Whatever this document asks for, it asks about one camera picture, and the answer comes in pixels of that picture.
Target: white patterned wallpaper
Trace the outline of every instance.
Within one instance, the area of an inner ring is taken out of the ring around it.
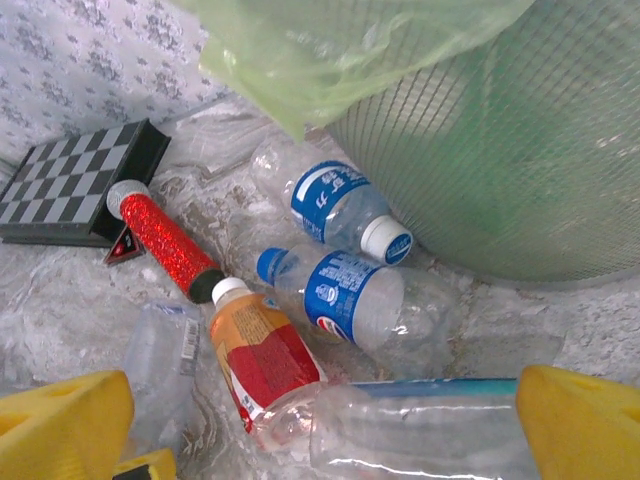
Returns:
[[[206,33],[167,0],[0,0],[0,183],[31,145],[224,95]]]

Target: green plastic bag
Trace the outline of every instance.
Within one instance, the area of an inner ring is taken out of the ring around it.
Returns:
[[[404,74],[495,37],[533,0],[173,0],[209,32],[201,67],[301,139]]]

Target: crushed plastic bottle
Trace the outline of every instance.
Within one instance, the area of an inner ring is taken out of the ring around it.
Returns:
[[[383,267],[318,244],[270,248],[260,277],[300,318],[358,345],[398,378],[442,376],[459,326],[455,291],[430,273]]]
[[[516,388],[511,379],[329,388],[316,401],[311,465],[371,480],[539,480]]]
[[[309,143],[295,144],[284,134],[268,137],[253,155],[251,177],[320,243],[364,252],[387,265],[411,249],[413,236],[364,175]]]
[[[132,456],[159,448],[179,453],[191,408],[202,316],[189,305],[152,302],[142,308],[122,369],[136,405]]]
[[[245,430],[265,451],[306,445],[322,368],[272,299],[233,277],[212,297],[211,342]]]

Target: green mesh trash can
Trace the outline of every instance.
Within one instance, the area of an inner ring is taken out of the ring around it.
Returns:
[[[585,285],[640,264],[639,123],[640,2],[538,0],[329,131],[444,261]]]

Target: chess board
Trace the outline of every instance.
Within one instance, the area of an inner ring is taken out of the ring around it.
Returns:
[[[106,208],[120,180],[151,181],[170,138],[148,120],[31,148],[0,195],[5,243],[110,247],[124,223]]]

